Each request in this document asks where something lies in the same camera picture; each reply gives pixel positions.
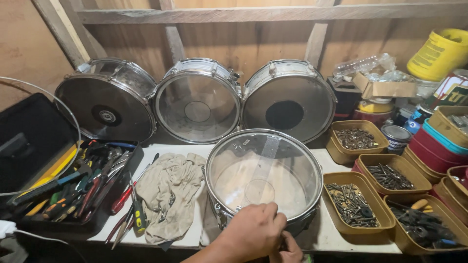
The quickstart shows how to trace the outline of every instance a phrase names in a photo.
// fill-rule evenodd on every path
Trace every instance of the cloth rag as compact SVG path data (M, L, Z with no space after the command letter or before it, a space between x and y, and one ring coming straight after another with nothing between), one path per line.
M203 179L205 158L189 153L166 153L160 156L143 174L136 185L136 193L143 199L148 225L145 238L159 244L183 236L190 228L195 212L195 193ZM169 205L171 194L175 201ZM160 212L153 212L161 206ZM166 219L159 223L162 213Z

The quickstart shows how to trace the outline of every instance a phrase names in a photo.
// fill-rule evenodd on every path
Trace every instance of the white cable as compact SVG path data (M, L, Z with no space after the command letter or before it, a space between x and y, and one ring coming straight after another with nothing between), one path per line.
M36 238L39 238L39 239L44 239L44 240L49 240L49 241L57 241L57 242L60 242L60 243L63 243L65 245L68 245L70 246L71 248L73 248L75 250L76 253L78 253L81 257L81 259L83 260L84 263L87 263L85 257L78 251L78 249L76 249L74 246L70 245L69 243L63 241L63 240L60 240L60 239L55 239L55 238L48 238L48 237L43 237L43 236L40 236L40 235L36 235L36 234L33 234L33 233L29 233L29 232L26 232L26 231L23 231L23 230L19 230L19 229L16 229L14 230L14 232L17 232L17 233L22 233L22 234L26 234L26 235L30 235L30 236L33 236L33 237L36 237Z
M31 188L31 189L27 189L27 190L23 190L23 191L17 191L17 192L10 192L10 193L0 193L0 197L1 196L12 196L12 195L16 195L16 194L22 194L22 193L25 193L25 192L29 192L29 191L32 191L34 189L37 189L43 185L46 185L48 183L51 183L55 180L57 180L64 172L66 172L68 170L68 168L70 168L70 166L73 164L73 162L75 161L76 157L78 156L78 152L80 150L80 145L81 145L81 133L80 133L80 126L78 125L78 121L76 120L75 118L75 115L73 115L72 111L65 105L65 103L63 103L63 101L61 101L59 98L57 98L54 94L50 93L49 91L41 88L41 87L38 87L34 84L31 84L29 82L25 82L25 81L22 81L22 80L17 80L17 79L14 79L14 78L9 78L9 77L2 77L0 76L0 79L4 79L4 80L13 80L13 81L17 81L17 82L21 82L21 83L24 83L26 85L30 85L32 87L35 87L47 94L49 94L50 96L52 96L52 98L54 98L57 102L59 102L62 106L65 107L65 109L70 113L70 115L72 116L73 118L73 121L75 122L75 127L76 129L78 130L78 143L77 143L77 146L76 146L76 153L75 155L73 156L72 160L68 163L67 167L64 168L58 175L56 175L54 178L52 178L52 180L44 183L44 184L41 184L37 187L34 187L34 188Z

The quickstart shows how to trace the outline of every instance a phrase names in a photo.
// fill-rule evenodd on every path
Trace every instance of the black case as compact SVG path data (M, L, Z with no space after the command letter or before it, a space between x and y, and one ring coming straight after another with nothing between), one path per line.
M35 93L23 101L11 106L0 113L0 148L17 134L29 144L21 149L21 160L11 157L0 157L0 188L5 191L27 189L34 183L37 173L46 166L64 147L76 143L76 129L60 114L55 105L41 93ZM112 187L106 197L92 212L86 222L80 221L34 221L15 220L17 227L25 231L39 232L48 236L55 234L77 234L87 238L100 232L111 215L111 207L125 190L129 183L127 172L132 175L138 168L144 153L142 147L135 141L116 141L133 144L132 151L126 165L115 176ZM5 217L6 203L11 196L0 197L0 216Z

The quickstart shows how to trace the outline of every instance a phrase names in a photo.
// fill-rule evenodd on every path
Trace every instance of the clear drumhead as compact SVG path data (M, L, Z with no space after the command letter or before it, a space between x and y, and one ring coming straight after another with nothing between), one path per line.
M309 142L327 129L335 113L325 85L306 76L274 78L246 98L243 123L247 129L272 129Z
M232 212L275 202L292 219L313 207L322 190L320 166L310 151L267 129L238 131L221 140L205 169L210 192Z
M154 117L142 102L106 80L70 78L60 84L55 95L73 112L82 133L91 138L141 142L154 131Z
M190 143L212 143L238 125L240 102L234 90L215 78L184 74L161 84L155 99L160 124Z

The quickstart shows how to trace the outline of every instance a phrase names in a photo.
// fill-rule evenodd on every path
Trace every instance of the yellow bucket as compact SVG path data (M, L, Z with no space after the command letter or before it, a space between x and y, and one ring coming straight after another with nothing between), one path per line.
M423 80L441 81L453 69L468 63L468 31L434 30L408 61L408 71Z

